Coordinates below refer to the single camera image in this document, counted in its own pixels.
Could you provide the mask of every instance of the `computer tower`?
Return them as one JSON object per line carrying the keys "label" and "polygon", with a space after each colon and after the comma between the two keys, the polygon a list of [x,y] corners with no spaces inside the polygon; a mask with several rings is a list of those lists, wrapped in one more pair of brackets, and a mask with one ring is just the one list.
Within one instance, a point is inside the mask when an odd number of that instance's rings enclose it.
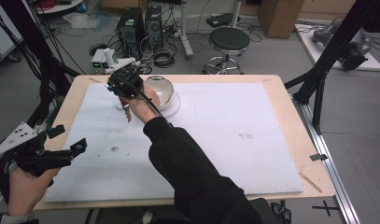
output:
{"label": "computer tower", "polygon": [[163,48],[162,7],[148,6],[145,17],[148,49]]}
{"label": "computer tower", "polygon": [[146,49],[146,27],[140,7],[126,7],[117,25],[123,57],[140,60]]}

